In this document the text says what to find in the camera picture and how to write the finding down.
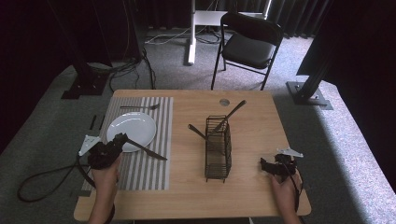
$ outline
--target black metal base plate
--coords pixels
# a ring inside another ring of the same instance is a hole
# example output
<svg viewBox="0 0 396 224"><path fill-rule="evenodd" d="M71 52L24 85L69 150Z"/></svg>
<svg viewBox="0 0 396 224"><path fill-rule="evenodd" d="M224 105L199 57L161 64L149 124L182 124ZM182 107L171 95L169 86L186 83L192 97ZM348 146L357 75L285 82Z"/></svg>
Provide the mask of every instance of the black metal base plate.
<svg viewBox="0 0 396 224"><path fill-rule="evenodd" d="M309 99L298 97L298 91L303 87L304 82L286 82L293 101L297 105L319 105L322 110L333 110L329 100L325 100L322 93L317 89Z"/></svg>
<svg viewBox="0 0 396 224"><path fill-rule="evenodd" d="M80 95L102 95L109 73L95 74L96 78L90 86L82 86L76 77L69 91L65 91L61 99L78 99Z"/></svg>

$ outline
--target hand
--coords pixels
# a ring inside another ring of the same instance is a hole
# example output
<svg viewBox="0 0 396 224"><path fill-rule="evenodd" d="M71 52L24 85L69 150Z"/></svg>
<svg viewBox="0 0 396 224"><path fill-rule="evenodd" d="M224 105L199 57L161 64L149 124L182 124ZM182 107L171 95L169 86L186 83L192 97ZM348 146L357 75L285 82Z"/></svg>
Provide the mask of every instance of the hand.
<svg viewBox="0 0 396 224"><path fill-rule="evenodd" d="M283 217L285 223L300 223L300 220L295 212L295 199L296 199L296 189L291 181L290 177L288 177L285 181L280 183L280 176L268 175L271 179L271 186L275 196L276 205L279 209L281 216ZM297 186L297 188L301 187L300 177L295 174L291 176Z"/></svg>
<svg viewBox="0 0 396 224"><path fill-rule="evenodd" d="M88 223L102 224L110 216L117 194L118 168L120 166L121 154L110 167L103 170L92 169L93 181L96 186L96 198Z"/></svg>

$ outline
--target chair backrest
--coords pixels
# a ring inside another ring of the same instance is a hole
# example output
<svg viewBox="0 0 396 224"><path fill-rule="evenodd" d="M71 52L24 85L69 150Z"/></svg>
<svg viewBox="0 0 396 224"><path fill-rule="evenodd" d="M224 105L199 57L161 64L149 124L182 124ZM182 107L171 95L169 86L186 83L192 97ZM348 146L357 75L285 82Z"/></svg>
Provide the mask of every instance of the chair backrest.
<svg viewBox="0 0 396 224"><path fill-rule="evenodd" d="M279 25L241 13L227 12L221 17L220 24L222 32L224 32L224 25L227 25L228 29L234 30L240 35L265 41L275 46L279 46L283 39L283 30Z"/></svg>

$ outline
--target chair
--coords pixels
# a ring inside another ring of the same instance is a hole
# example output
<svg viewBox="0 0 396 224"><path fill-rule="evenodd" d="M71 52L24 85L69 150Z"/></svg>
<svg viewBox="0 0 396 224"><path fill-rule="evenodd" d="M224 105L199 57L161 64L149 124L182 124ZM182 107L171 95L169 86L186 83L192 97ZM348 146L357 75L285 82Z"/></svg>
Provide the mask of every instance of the chair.
<svg viewBox="0 0 396 224"><path fill-rule="evenodd" d="M226 70L226 64L229 64L264 75L262 91L283 39L282 28L271 21L232 12L227 12L221 17L220 28L221 42L211 90L215 85L221 54L224 71ZM234 31L227 43L224 40L224 29Z"/></svg>

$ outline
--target white plate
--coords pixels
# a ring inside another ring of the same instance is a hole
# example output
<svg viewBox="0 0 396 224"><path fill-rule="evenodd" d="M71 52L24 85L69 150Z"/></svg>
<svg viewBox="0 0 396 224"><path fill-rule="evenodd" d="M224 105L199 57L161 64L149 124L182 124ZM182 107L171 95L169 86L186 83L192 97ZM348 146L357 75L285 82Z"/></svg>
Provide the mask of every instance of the white plate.
<svg viewBox="0 0 396 224"><path fill-rule="evenodd" d="M118 133L126 133L129 139L146 147L154 138L157 131L154 119L149 115L140 112L131 112L123 114L111 122L107 129L107 141L112 141ZM133 152L140 148L125 143L122 150L124 152Z"/></svg>

